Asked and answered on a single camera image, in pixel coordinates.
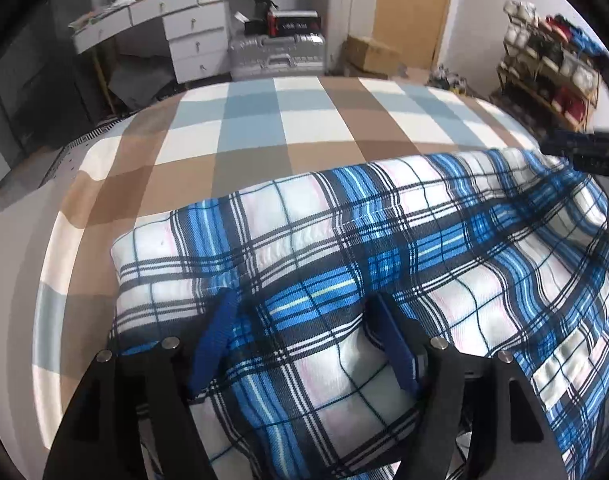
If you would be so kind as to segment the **wooden shoe rack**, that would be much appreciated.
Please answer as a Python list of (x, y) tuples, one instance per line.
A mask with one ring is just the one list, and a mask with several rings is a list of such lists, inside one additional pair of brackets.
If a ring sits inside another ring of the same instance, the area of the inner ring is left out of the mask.
[(503, 12), (509, 24), (500, 89), (525, 96), (555, 126), (587, 131), (599, 105), (602, 46), (564, 15), (542, 16), (531, 2), (507, 0)]

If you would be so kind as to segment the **silver aluminium suitcase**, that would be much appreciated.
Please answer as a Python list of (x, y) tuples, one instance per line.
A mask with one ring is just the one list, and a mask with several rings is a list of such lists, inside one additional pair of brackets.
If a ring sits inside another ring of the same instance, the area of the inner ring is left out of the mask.
[(230, 41), (230, 72), (236, 81), (319, 76), (325, 72), (326, 41), (320, 34), (248, 36)]

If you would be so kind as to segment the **blue white plaid shirt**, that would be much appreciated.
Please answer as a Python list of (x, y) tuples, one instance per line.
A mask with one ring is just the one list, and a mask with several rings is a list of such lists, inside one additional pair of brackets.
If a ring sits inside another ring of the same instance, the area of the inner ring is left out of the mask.
[(609, 450), (608, 201), (503, 148), (266, 181), (155, 214), (111, 248), (110, 339), (175, 336), (220, 479), (387, 479), (426, 375), (405, 322), (521, 368), (567, 476)]

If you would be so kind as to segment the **checked bed sheet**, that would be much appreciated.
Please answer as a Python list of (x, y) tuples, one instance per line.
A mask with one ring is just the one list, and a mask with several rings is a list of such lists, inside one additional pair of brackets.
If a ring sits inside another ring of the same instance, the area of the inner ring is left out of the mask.
[(157, 214), (292, 174), (413, 154), (536, 147), (485, 99), (404, 79), (282, 77), (210, 84), (94, 139), (50, 224), (36, 296), (33, 399), (44, 445), (110, 330), (109, 251)]

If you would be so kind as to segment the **white drawer desk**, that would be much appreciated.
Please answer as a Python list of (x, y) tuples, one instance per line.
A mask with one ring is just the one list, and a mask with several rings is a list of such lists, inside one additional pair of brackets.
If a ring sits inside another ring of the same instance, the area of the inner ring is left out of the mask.
[(151, 21), (160, 21), (179, 84), (225, 75), (228, 62), (226, 0), (136, 0), (111, 10), (72, 36), (83, 53), (102, 42)]

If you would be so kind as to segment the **shoes on floor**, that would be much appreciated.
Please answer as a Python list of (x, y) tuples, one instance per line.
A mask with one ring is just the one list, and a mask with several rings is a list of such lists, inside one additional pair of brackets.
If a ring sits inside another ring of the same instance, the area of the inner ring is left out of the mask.
[(467, 96), (469, 94), (469, 84), (466, 78), (452, 72), (452, 70), (449, 70), (443, 64), (440, 64), (431, 71), (426, 84), (428, 87), (451, 91), (460, 96)]

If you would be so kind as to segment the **cardboard box on floor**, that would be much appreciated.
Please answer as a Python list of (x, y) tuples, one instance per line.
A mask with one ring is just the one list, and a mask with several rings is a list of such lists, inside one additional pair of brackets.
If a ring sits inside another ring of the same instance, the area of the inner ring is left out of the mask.
[(347, 77), (389, 79), (400, 72), (400, 53), (373, 38), (349, 36), (343, 55)]

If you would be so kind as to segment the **wooden door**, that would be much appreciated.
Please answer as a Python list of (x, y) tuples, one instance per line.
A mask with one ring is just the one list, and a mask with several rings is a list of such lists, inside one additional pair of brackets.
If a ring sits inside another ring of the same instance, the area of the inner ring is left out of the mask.
[(451, 0), (377, 0), (373, 37), (395, 49), (403, 64), (435, 64)]

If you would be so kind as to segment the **black red box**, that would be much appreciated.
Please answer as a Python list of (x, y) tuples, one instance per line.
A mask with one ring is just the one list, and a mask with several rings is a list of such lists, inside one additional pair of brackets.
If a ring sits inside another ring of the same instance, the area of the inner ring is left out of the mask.
[(277, 11), (266, 14), (262, 20), (251, 20), (244, 24), (246, 36), (290, 37), (321, 34), (321, 18), (317, 11)]

